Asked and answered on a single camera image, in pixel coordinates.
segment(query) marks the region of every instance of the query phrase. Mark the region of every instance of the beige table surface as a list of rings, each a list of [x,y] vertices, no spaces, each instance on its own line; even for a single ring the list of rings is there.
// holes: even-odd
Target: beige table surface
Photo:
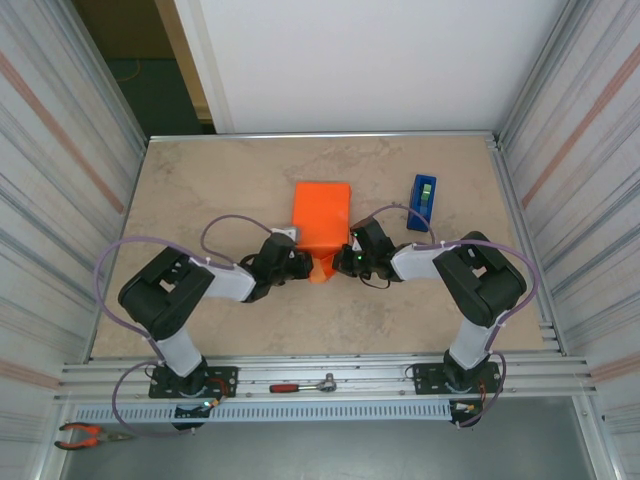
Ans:
[[[490,240],[514,245],[482,137],[151,142],[125,236],[158,236],[200,253],[203,226],[225,213],[286,226],[299,181],[349,182],[354,223],[391,202],[406,204],[418,173],[438,178],[432,219],[438,239],[480,230]],[[406,229],[400,210],[384,212],[378,220],[395,243],[428,241],[427,234]],[[264,239],[255,226],[227,220],[211,230],[208,245],[240,260],[257,252]],[[121,249],[107,300],[123,318],[128,319],[115,300],[118,291],[160,249],[147,244]],[[542,348],[538,318],[536,307],[527,307],[501,332],[496,348]],[[209,355],[363,354],[444,351],[460,322],[439,280],[375,290],[336,275],[321,285],[289,282],[250,305],[203,299],[188,328],[196,346]],[[151,350],[139,336],[103,317],[92,353],[146,355]]]

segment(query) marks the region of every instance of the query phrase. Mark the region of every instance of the white wall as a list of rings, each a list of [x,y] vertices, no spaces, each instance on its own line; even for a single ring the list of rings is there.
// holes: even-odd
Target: white wall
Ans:
[[[566,0],[176,0],[216,128],[496,129]]]

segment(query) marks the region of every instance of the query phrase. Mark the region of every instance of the aluminum frame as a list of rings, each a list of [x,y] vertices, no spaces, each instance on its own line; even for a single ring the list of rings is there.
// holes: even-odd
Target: aluminum frame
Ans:
[[[447,132],[355,132],[326,134],[260,134],[218,135],[190,137],[152,137],[151,143],[166,141],[219,141],[226,139],[264,138],[349,138],[349,137],[403,137],[403,136],[482,136],[492,158],[496,176],[505,200],[505,206],[513,220],[515,238],[520,248],[536,261],[537,255],[526,222],[511,184],[506,164],[498,150],[495,138],[487,131]],[[597,478],[620,479],[620,469],[615,467],[610,449],[610,438],[597,422],[592,397],[597,394],[586,361],[582,357],[566,356],[562,350],[562,332],[555,329],[556,314],[544,278],[540,286],[538,305],[541,312],[541,334],[545,350],[509,352],[506,354],[508,376],[504,398],[570,396],[574,400],[585,442]],[[412,381],[404,376],[407,366],[413,363],[439,362],[441,354],[390,354],[351,356],[267,356],[267,357],[212,357],[212,365],[236,365],[241,368],[238,396],[229,402],[252,404],[308,401],[363,401],[402,400],[425,398],[415,395]],[[141,358],[93,359],[88,364],[64,367],[60,390],[54,406],[48,433],[49,445],[57,434],[55,426],[73,421],[79,405],[105,404],[111,401],[113,387],[122,372]],[[338,390],[332,394],[302,392],[296,395],[269,395],[268,385],[283,381],[317,382],[327,372],[332,372],[338,382]],[[148,379],[143,372],[134,372],[121,388],[120,403],[150,404],[193,403],[172,400],[153,400],[147,397]],[[454,399],[455,395],[437,398]],[[44,460],[37,467],[33,478],[57,479],[64,463],[65,452],[48,448]]]

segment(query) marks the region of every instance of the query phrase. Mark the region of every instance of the red pliers handle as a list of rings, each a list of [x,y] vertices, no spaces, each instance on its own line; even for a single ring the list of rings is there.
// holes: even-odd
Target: red pliers handle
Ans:
[[[130,438],[133,438],[132,435],[128,435],[126,433],[108,433],[98,425],[90,425],[88,423],[82,422],[67,423],[66,425],[61,426],[58,430],[60,430],[61,432],[68,430],[81,430],[89,434],[89,438],[76,443],[54,442],[54,445],[59,449],[69,451],[97,447],[101,442],[113,442],[117,440],[128,440]]]

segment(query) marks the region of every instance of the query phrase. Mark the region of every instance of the metal profile rail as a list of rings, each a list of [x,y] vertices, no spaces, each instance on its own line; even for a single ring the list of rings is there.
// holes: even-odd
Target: metal profile rail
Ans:
[[[582,357],[563,357],[540,351],[507,353],[507,380],[504,397],[542,397],[591,395],[595,387]],[[140,358],[92,360],[86,365],[67,365],[63,371],[55,402],[65,404],[108,403],[122,372]],[[405,376],[415,363],[442,361],[432,355],[353,355],[353,356],[272,356],[212,357],[209,365],[237,366],[236,397],[228,402],[362,401],[419,399],[413,381]],[[317,383],[327,372],[334,375],[338,389],[333,393],[301,392],[291,395],[269,393],[274,383]],[[143,370],[133,372],[120,388],[122,403],[193,403],[193,399],[150,399],[149,379]],[[455,399],[464,395],[429,398]]]

